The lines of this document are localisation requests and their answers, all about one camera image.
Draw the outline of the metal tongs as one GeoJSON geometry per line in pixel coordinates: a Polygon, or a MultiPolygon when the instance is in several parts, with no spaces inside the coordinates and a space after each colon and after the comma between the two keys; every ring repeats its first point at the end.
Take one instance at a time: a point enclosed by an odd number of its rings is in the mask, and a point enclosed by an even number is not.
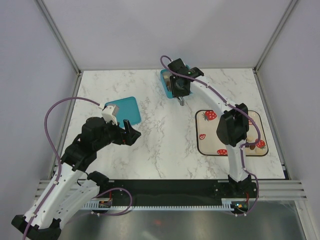
{"type": "Polygon", "coordinates": [[[179,101],[179,104],[180,104],[181,106],[184,106],[184,105],[185,105],[185,100],[184,100],[184,98],[183,98],[182,96],[181,96],[181,97],[178,97],[177,100],[179,101]]]}

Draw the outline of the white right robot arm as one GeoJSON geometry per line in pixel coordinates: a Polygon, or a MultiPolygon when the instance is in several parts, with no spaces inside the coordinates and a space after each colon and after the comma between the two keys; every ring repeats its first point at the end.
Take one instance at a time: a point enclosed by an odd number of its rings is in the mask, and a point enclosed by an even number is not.
{"type": "Polygon", "coordinates": [[[183,98],[199,95],[219,118],[216,135],[226,146],[229,161],[228,191],[233,197],[241,197],[252,187],[254,176],[245,167],[247,132],[249,122],[254,122],[248,115],[248,107],[236,104],[214,89],[209,79],[197,67],[188,68],[179,58],[163,67],[171,73],[170,84],[172,95],[183,98]]]}

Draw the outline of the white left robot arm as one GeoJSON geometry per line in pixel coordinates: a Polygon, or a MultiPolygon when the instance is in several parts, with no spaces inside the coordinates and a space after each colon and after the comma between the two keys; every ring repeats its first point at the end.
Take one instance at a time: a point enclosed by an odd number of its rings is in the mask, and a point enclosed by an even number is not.
{"type": "Polygon", "coordinates": [[[58,163],[58,170],[37,202],[25,214],[16,215],[11,224],[23,234],[23,239],[56,240],[67,221],[89,200],[105,197],[113,191],[109,178],[98,171],[91,172],[86,181],[66,197],[76,180],[97,158],[97,152],[110,145],[133,145],[141,133],[129,120],[124,127],[106,122],[102,117],[90,117],[81,133],[69,145],[58,163]]]}

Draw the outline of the teal box lid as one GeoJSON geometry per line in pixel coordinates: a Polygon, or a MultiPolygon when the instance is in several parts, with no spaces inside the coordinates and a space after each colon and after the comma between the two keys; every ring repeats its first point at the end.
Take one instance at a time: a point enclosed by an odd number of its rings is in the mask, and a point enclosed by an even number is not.
{"type": "Polygon", "coordinates": [[[123,120],[129,120],[131,126],[137,125],[142,121],[138,103],[134,96],[107,102],[105,106],[111,104],[119,107],[116,119],[119,122],[119,126],[121,128],[124,128],[123,120]]]}

